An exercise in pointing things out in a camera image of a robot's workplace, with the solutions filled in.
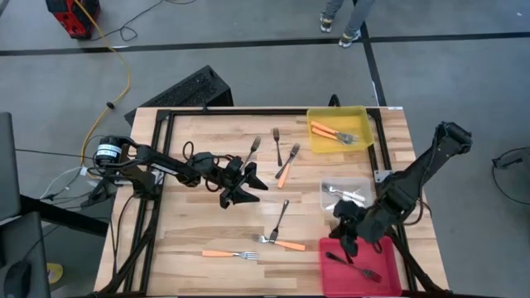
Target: concrete floor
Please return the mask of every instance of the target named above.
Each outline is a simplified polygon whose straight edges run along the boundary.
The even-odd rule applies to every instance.
[[[99,23],[104,31],[113,30],[156,2],[101,0]],[[118,35],[110,40],[116,46],[144,46],[339,36],[353,5],[347,1],[333,33],[322,35],[317,19],[324,3],[198,0],[177,6],[164,2],[132,24],[139,34],[136,40],[126,43]],[[526,0],[382,0],[373,6],[367,25],[371,36],[529,31],[530,4]],[[0,110],[13,114],[18,148],[79,153],[104,103],[125,85],[125,72],[112,54],[17,56],[2,55],[2,50],[80,46],[101,43],[71,40],[44,1],[11,0],[0,12]],[[492,158],[530,144],[526,90],[530,39],[372,47],[387,103],[405,108],[417,153],[429,146],[441,120],[455,121],[474,133],[472,151],[448,163],[426,187],[450,288],[476,295],[530,296],[530,209],[505,200],[490,177]],[[361,44],[348,50],[335,45],[267,46],[136,51],[124,56],[132,68],[132,89],[97,134],[127,135],[130,127],[124,113],[204,65],[211,65],[230,85],[238,106],[325,105],[332,93],[343,105],[377,104]],[[76,158],[24,152],[17,153],[17,160],[21,192],[30,196],[39,196],[53,178],[79,164]],[[501,176],[510,194],[524,199],[530,184],[514,183],[521,178],[516,174],[517,169]],[[70,194],[89,187],[79,179]],[[101,204],[84,212],[105,217],[110,206]],[[66,248],[67,238],[75,243],[73,247]],[[92,290],[102,246],[102,239],[65,228],[46,239],[49,261],[65,265],[65,278],[54,287],[53,296]]]

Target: yellow plastic bin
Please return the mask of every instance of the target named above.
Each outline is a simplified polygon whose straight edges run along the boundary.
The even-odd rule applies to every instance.
[[[358,137],[353,145],[321,137],[311,131],[311,121],[316,121],[338,132]],[[340,108],[310,108],[307,110],[307,131],[314,153],[361,151],[373,144],[373,134],[364,106]]]

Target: red tray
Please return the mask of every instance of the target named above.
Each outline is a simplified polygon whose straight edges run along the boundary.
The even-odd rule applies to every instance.
[[[322,238],[319,241],[319,254],[324,295],[326,297],[400,296],[402,289],[392,240],[384,237],[380,243],[383,252],[378,254],[371,244],[359,238],[357,240],[359,254],[357,257],[352,257],[355,266],[373,270],[383,278],[381,283],[377,283],[364,277],[359,271],[327,258],[325,253],[332,252],[347,261],[339,239]]]

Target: shoe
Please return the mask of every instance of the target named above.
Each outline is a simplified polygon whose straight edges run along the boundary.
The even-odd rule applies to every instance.
[[[339,46],[342,46],[343,48],[349,48],[352,42],[357,41],[360,37],[361,30],[355,31],[353,36],[347,36],[346,34],[343,34],[339,40]]]
[[[324,18],[323,13],[320,14],[320,30],[324,33],[330,33],[331,32],[331,24],[333,23],[333,20]]]

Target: wooden table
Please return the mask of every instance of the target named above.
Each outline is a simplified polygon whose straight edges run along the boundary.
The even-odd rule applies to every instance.
[[[138,143],[150,144],[157,110],[140,108],[131,137]],[[401,170],[415,160],[405,114],[400,108],[381,108],[383,127],[394,170]],[[278,171],[276,144],[272,127],[281,132],[280,149],[286,160],[292,144],[299,142],[286,186],[279,190],[274,175]],[[372,171],[366,151],[317,155],[311,152],[305,116],[177,116],[171,138],[170,155],[182,160],[185,142],[195,144],[195,152],[246,156],[253,139],[262,143],[252,160],[258,163],[258,177],[269,191],[251,190],[261,202],[219,207],[219,193],[210,193],[203,185],[186,188],[173,177],[166,179],[161,202],[149,295],[322,295],[318,241],[327,237],[329,215],[320,207],[322,177],[367,177]],[[161,137],[159,148],[163,143]],[[378,162],[381,155],[376,139]],[[113,224],[132,187],[118,191]],[[279,239],[303,243],[305,252],[291,251],[275,245],[255,243],[252,233],[269,234],[276,225],[284,199],[291,201],[283,217]],[[119,236],[118,265],[130,252],[139,201],[127,207]],[[427,213],[415,226],[407,227],[412,255],[439,286],[447,288],[431,217]],[[206,258],[205,249],[257,251],[259,261],[241,258]],[[396,251],[403,289],[407,280],[402,259]],[[138,260],[133,289],[139,287],[143,256]],[[112,276],[113,253],[110,233],[105,242],[95,290],[103,288]]]

